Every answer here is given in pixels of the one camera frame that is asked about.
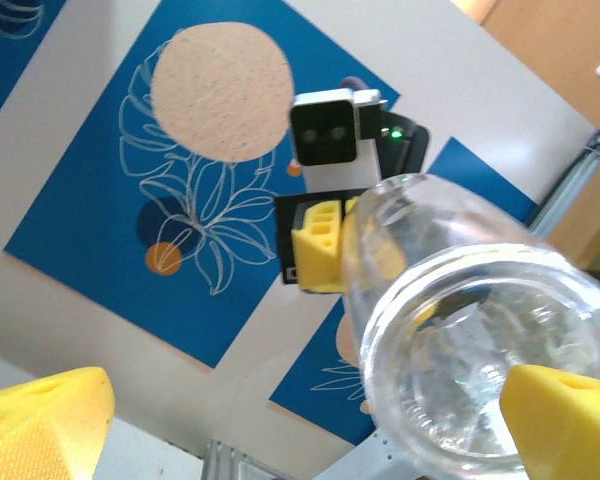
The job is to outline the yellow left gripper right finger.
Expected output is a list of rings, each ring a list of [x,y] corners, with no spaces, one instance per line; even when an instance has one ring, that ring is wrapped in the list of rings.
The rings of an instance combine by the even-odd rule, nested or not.
[[[499,405],[529,478],[600,480],[599,379],[517,365]]]

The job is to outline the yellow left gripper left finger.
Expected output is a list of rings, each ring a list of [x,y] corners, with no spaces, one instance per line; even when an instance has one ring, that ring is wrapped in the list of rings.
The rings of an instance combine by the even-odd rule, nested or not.
[[[114,413],[101,367],[0,389],[0,479],[91,479]]]

